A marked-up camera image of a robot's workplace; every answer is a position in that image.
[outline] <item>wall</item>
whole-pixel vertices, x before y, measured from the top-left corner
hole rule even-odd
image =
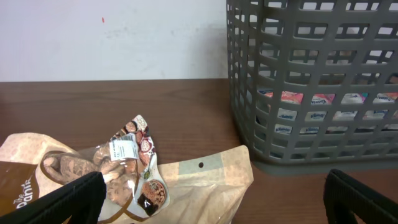
[[[3,0],[0,30],[0,82],[227,77],[225,0]]]

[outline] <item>brown paper bag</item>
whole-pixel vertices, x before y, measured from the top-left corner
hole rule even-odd
[[[3,180],[0,184],[0,210],[8,213],[16,209],[11,199],[21,195],[13,189],[20,188],[30,178],[29,172],[34,172],[37,189],[32,191],[32,200],[28,204],[61,187],[36,169],[43,155],[50,151],[76,153],[43,134],[13,134],[6,139],[0,147],[0,179]],[[18,177],[4,181],[6,174],[9,175],[7,167],[15,163],[25,164],[24,170],[18,173]],[[169,189],[170,204],[144,223],[229,223],[253,181],[245,146],[190,161],[159,165],[158,168]],[[120,224],[131,222],[135,220],[125,213],[112,221]]]

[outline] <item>laundry basket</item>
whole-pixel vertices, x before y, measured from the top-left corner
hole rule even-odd
[[[231,107],[277,175],[398,168],[397,0],[227,0]]]

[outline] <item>barcode label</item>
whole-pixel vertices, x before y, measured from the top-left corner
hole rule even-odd
[[[138,159],[138,145],[134,134],[128,134],[109,143],[111,160]]]

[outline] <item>wood grain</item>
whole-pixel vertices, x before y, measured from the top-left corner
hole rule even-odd
[[[161,164],[240,145],[227,80],[0,83],[0,142],[35,132],[84,149],[137,114],[149,123]],[[326,223],[325,174],[276,177],[252,168],[254,182],[233,223]],[[398,201],[396,170],[349,174]]]

